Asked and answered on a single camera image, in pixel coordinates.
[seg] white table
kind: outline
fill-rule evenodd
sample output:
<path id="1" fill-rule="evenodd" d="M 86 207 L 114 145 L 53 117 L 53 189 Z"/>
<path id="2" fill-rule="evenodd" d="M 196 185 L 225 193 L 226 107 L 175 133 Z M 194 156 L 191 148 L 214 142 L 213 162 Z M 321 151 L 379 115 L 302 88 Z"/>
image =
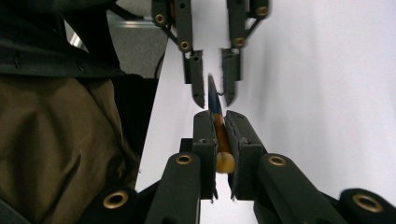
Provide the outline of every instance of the white table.
<path id="1" fill-rule="evenodd" d="M 272 15 L 248 40 L 229 109 L 246 115 L 267 150 L 291 158 L 321 191 L 338 199 L 343 189 L 363 188 L 396 205 L 396 4 L 272 3 Z M 192 19 L 204 74 L 213 74 L 221 91 L 226 1 L 192 0 Z M 137 190 L 161 178 L 200 111 L 169 43 Z M 252 203 L 232 202 L 226 182 L 218 175 L 220 198 L 202 202 L 201 223 L 257 223 Z"/>

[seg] orange round tip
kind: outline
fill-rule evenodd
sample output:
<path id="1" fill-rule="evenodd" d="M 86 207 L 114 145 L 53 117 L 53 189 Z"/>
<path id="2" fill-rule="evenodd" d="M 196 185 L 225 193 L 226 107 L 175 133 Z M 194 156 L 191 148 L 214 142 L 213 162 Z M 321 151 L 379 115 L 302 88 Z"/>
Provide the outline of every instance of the orange round tip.
<path id="1" fill-rule="evenodd" d="M 219 152 L 216 162 L 216 172 L 220 174 L 231 174 L 235 169 L 233 155 L 228 152 Z"/>

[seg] gray floor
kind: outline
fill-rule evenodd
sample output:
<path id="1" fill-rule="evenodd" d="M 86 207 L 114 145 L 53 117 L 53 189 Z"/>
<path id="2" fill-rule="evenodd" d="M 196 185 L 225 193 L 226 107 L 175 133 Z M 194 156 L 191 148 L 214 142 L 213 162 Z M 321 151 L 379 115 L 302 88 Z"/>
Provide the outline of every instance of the gray floor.
<path id="1" fill-rule="evenodd" d="M 151 0 L 119 0 L 117 4 L 135 15 L 150 16 Z M 107 14 L 110 20 L 121 21 L 111 12 Z M 66 30 L 70 39 L 73 31 L 70 27 Z M 127 74 L 153 78 L 165 51 L 166 35 L 159 28 L 125 28 L 113 22 L 110 22 L 110 33 L 121 69 Z"/>

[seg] brown pants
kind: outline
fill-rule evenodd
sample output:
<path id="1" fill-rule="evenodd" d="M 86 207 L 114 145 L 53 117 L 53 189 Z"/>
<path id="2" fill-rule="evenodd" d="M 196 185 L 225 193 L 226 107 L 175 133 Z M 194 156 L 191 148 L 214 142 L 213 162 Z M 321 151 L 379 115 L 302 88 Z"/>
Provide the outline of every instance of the brown pants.
<path id="1" fill-rule="evenodd" d="M 74 223 L 103 189 L 134 187 L 111 81 L 0 76 L 0 198 L 33 223 Z"/>

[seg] paintbrush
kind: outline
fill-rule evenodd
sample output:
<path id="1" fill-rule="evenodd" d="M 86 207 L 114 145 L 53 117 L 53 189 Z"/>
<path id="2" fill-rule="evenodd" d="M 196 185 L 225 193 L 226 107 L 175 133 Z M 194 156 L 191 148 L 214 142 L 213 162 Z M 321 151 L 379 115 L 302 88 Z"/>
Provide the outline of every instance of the paintbrush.
<path id="1" fill-rule="evenodd" d="M 212 112 L 214 117 L 213 125 L 215 126 L 216 136 L 218 138 L 216 172 L 221 174 L 230 174 L 233 173 L 235 168 L 235 160 L 233 158 L 233 152 L 231 151 L 230 142 L 225 129 L 224 117 L 222 116 L 221 104 L 216 90 L 215 81 L 211 75 L 208 76 L 208 85 L 209 110 Z"/>

